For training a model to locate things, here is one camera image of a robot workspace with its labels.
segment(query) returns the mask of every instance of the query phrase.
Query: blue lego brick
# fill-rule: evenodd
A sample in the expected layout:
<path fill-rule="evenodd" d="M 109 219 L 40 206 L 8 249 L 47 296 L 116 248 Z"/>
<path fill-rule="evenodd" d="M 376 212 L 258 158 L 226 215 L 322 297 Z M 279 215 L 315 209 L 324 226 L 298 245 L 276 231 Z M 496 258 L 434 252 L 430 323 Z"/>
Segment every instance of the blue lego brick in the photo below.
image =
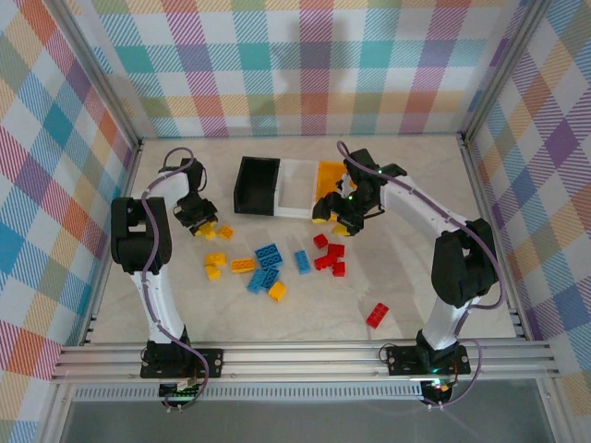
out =
<path fill-rule="evenodd" d="M 257 269 L 255 273 L 252 275 L 250 279 L 250 283 L 247 286 L 247 289 L 250 293 L 259 293 L 260 286 L 265 281 L 265 277 L 267 277 L 267 271 L 264 269 Z"/>
<path fill-rule="evenodd" d="M 267 273 L 265 275 L 265 280 L 260 285 L 261 288 L 266 289 L 267 291 L 273 286 L 273 284 L 277 281 L 279 277 L 279 270 L 276 268 L 268 268 Z"/>
<path fill-rule="evenodd" d="M 308 274 L 312 271 L 312 268 L 310 267 L 310 262 L 308 260 L 308 256 L 306 255 L 306 251 L 304 250 L 297 251 L 295 253 L 295 263 L 300 274 Z"/>
<path fill-rule="evenodd" d="M 257 256 L 257 260 L 259 261 L 262 268 L 283 265 L 283 259 L 275 243 L 255 250 L 255 255 Z"/>

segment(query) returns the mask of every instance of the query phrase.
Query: white table surface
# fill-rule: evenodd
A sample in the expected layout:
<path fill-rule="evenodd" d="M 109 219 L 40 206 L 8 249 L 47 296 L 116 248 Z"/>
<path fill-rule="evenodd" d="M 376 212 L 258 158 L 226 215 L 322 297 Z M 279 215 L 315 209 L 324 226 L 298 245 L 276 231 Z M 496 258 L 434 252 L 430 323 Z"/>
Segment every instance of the white table surface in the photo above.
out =
<path fill-rule="evenodd" d="M 156 176 L 163 157 L 177 146 L 191 148 L 208 170 L 202 196 L 217 207 L 220 225 L 235 230 L 231 241 L 193 237 L 172 216 L 171 284 L 180 317 L 192 341 L 299 341 L 413 339 L 428 319 L 436 294 L 430 282 L 433 245 L 395 213 L 366 222 L 354 237 L 331 233 L 333 222 L 234 214 L 233 191 L 243 155 L 301 160 L 341 161 L 336 137 L 231 138 L 153 140 L 144 146 L 134 194 Z M 396 162 L 416 183 L 450 210 L 468 219 L 478 218 L 476 202 L 460 151 L 452 136 L 344 137 L 350 150 L 367 148 L 379 164 Z M 175 164 L 178 157 L 172 157 Z M 312 237 L 325 233 L 329 241 L 346 248 L 346 277 L 330 270 L 300 276 L 294 252 L 306 249 L 313 260 L 323 255 Z M 254 257 L 254 250 L 275 243 L 285 264 L 280 280 L 287 286 L 281 303 L 266 293 L 247 291 L 251 273 L 233 274 L 222 268 L 218 281 L 209 281 L 203 258 L 224 252 L 228 260 Z M 493 303 L 495 285 L 483 298 Z M 376 303 L 390 308 L 377 329 L 365 324 Z M 463 337 L 514 337 L 506 307 L 473 311 Z M 93 342 L 144 342 L 148 322 L 132 281 L 117 265 L 111 267 Z"/>

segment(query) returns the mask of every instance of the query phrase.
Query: plaid fabric backdrop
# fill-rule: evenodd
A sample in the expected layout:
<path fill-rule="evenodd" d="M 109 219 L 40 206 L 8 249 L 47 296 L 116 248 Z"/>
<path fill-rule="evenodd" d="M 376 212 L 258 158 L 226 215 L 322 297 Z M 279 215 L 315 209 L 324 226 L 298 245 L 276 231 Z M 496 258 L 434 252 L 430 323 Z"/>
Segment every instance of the plaid fabric backdrop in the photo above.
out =
<path fill-rule="evenodd" d="M 454 133 L 519 0 L 69 4 L 139 132 L 170 138 Z"/>
<path fill-rule="evenodd" d="M 0 0 L 0 442 L 32 439 L 131 149 L 41 0 Z"/>
<path fill-rule="evenodd" d="M 534 334 L 589 438 L 590 0 L 551 4 L 473 148 Z"/>

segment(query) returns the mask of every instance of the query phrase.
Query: red lego brick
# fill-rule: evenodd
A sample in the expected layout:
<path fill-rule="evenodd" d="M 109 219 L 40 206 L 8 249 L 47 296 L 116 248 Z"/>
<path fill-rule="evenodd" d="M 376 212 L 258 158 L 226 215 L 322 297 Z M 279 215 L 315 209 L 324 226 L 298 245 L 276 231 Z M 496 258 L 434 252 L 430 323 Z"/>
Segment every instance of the red lego brick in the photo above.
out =
<path fill-rule="evenodd" d="M 370 325 L 373 329 L 377 328 L 380 325 L 381 321 L 384 319 L 384 317 L 386 317 L 386 314 L 388 314 L 389 310 L 390 308 L 386 305 L 378 303 L 376 307 L 373 308 L 373 311 L 371 311 L 371 314 L 369 314 L 366 323 Z"/>
<path fill-rule="evenodd" d="M 338 257 L 335 256 L 324 256 L 314 260 L 314 268 L 317 270 L 321 270 L 324 268 L 328 268 L 332 266 L 338 260 Z"/>
<path fill-rule="evenodd" d="M 344 245 L 329 243 L 329 256 L 344 257 Z"/>
<path fill-rule="evenodd" d="M 318 249 L 322 249 L 328 243 L 329 241 L 326 239 L 323 233 L 314 237 L 314 245 L 316 245 Z"/>
<path fill-rule="evenodd" d="M 335 277 L 344 277 L 344 261 L 339 261 L 332 265 L 332 275 Z"/>

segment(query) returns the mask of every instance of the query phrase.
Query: black box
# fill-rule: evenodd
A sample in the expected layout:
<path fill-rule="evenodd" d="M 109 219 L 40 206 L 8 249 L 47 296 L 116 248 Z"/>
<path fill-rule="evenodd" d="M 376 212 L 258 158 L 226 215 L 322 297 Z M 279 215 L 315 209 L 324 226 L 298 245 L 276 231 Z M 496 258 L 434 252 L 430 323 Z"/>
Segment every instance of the black box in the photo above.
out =
<path fill-rule="evenodd" d="M 273 215 L 279 159 L 242 157 L 234 187 L 234 212 Z"/>

